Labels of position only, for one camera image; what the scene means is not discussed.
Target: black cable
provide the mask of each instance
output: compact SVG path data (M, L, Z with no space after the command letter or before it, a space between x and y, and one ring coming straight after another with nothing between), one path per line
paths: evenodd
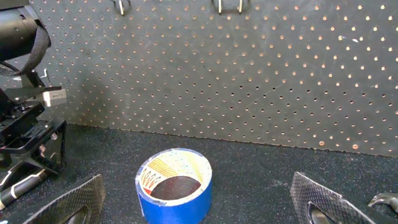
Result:
M7 62L0 62L0 65L4 66L4 67L6 67L6 68L9 68L9 69L11 69L11 70L14 71L14 72L20 72L20 70L19 70L18 68L14 67L14 66L11 65L10 63L7 63Z

